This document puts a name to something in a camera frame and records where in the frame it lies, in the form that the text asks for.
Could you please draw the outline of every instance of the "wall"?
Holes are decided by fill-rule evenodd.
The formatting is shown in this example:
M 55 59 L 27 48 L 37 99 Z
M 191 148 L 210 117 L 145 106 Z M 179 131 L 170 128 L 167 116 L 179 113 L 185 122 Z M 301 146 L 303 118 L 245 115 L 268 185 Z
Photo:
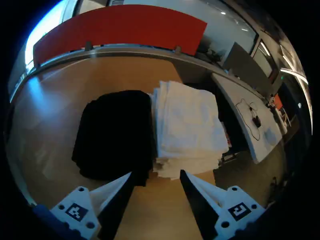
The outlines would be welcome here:
M 106 6 L 108 0 L 83 0 L 79 14 Z
M 229 53 L 235 41 L 246 52 L 250 52 L 254 45 L 256 34 L 237 14 L 219 0 L 211 0 L 209 5 L 201 0 L 125 0 L 124 4 L 147 4 L 170 8 L 207 22 L 204 37 L 210 41 L 210 48 L 223 56 Z

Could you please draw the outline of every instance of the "folded white cloth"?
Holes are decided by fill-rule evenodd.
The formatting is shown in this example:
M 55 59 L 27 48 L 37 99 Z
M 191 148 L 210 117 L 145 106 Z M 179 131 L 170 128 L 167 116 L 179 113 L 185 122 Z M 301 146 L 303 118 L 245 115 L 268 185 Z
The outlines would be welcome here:
M 196 174 L 217 168 L 228 143 L 215 96 L 178 82 L 160 82 L 150 97 L 158 150 L 154 171 L 178 178 L 180 169 Z

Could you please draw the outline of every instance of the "black cloth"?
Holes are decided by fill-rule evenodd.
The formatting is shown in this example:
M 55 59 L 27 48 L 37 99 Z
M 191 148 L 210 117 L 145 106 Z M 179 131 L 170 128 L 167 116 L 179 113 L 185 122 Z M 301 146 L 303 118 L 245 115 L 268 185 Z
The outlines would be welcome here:
M 133 171 L 136 185 L 145 186 L 155 150 L 150 97 L 128 90 L 87 104 L 72 160 L 87 178 L 112 181 Z

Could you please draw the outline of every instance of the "desk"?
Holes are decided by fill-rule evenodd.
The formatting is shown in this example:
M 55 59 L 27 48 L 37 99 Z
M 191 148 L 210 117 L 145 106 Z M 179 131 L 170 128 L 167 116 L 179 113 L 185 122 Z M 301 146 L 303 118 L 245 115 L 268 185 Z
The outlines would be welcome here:
M 160 80 L 181 82 L 171 62 L 142 57 L 90 58 L 29 79 L 14 101 L 7 151 L 36 203 L 52 208 L 77 186 L 105 184 L 82 177 L 71 160 L 84 107 L 109 92 L 152 93 Z M 215 183 L 212 171 L 198 177 Z M 202 239 L 180 180 L 151 174 L 136 187 L 115 239 Z
M 282 138 L 273 114 L 262 100 L 252 93 L 252 89 L 247 90 L 236 82 L 215 73 L 212 74 L 212 79 L 235 113 L 247 140 L 253 161 L 256 164 L 261 162 Z M 252 121 L 252 114 L 247 105 L 251 102 L 253 102 L 251 107 L 257 110 L 257 115 L 261 120 L 260 128 L 257 128 Z

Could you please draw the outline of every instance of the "red panel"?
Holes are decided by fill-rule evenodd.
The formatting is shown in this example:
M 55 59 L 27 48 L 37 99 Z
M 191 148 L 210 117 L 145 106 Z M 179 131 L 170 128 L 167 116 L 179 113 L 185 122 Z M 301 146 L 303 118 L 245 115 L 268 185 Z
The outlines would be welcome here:
M 274 104 L 276 105 L 276 108 L 277 108 L 277 109 L 280 110 L 280 109 L 282 108 L 282 102 L 281 102 L 278 94 L 276 94 L 276 95 L 274 96 Z
M 190 55 L 203 36 L 207 23 L 167 8 L 122 5 L 99 8 L 63 22 L 34 45 L 34 62 L 92 45 L 142 44 L 174 49 Z

